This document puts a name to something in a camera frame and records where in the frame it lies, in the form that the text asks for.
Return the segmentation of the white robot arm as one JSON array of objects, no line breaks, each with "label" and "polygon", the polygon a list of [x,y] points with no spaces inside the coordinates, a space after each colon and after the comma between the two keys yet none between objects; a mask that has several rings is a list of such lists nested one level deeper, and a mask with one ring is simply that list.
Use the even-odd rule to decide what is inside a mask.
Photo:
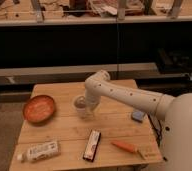
[{"label": "white robot arm", "polygon": [[166,158],[161,171],[192,171],[192,93],[177,97],[110,82],[100,70],[85,80],[87,106],[94,110],[102,96],[132,106],[165,122],[162,154]]}]

